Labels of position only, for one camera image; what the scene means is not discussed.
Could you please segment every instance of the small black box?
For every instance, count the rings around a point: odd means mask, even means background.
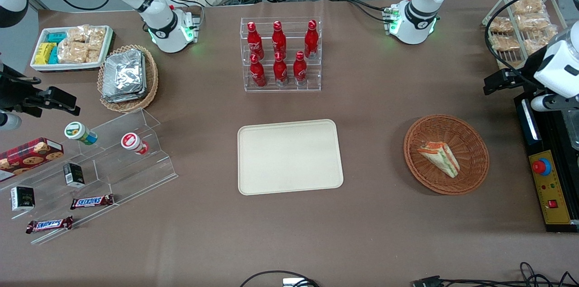
[[[85,178],[82,176],[82,168],[74,163],[67,163],[63,167],[66,185],[81,188],[85,186]]]
[[[28,186],[15,186],[10,189],[12,211],[32,210],[34,208],[34,190]]]

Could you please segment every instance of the yellow control panel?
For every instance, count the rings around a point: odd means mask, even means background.
[[[535,188],[548,225],[569,225],[571,219],[550,150],[529,157]]]

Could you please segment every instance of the red emergency stop button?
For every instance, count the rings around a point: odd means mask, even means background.
[[[551,163],[547,159],[540,158],[531,164],[533,171],[539,175],[547,176],[551,173]]]

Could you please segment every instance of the white tray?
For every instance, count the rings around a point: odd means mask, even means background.
[[[250,125],[237,133],[237,187],[245,196],[337,188],[343,182],[333,120]]]
[[[38,52],[38,47],[43,42],[46,42],[46,37],[49,33],[65,33],[68,29],[76,27],[60,27],[60,28],[47,28],[42,29],[40,37],[38,38],[37,45],[34,48],[33,58],[30,60],[30,67],[37,70],[38,72],[67,72],[67,71],[80,71],[83,69],[98,70],[102,62],[105,62],[107,56],[108,48],[110,46],[110,40],[112,39],[112,28],[108,25],[91,25],[91,27],[105,28],[107,32],[105,33],[105,39],[103,41],[103,46],[101,47],[101,54],[99,55],[99,60],[97,62],[90,63],[72,63],[72,64],[34,64],[34,57]]]

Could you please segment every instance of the snickers bar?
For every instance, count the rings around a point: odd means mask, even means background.
[[[72,216],[65,219],[48,220],[48,221],[31,221],[26,227],[26,233],[38,233],[39,231],[52,229],[71,229]]]
[[[113,203],[114,198],[112,194],[107,194],[106,196],[93,196],[92,198],[72,199],[71,210],[76,209],[77,207],[111,205]]]

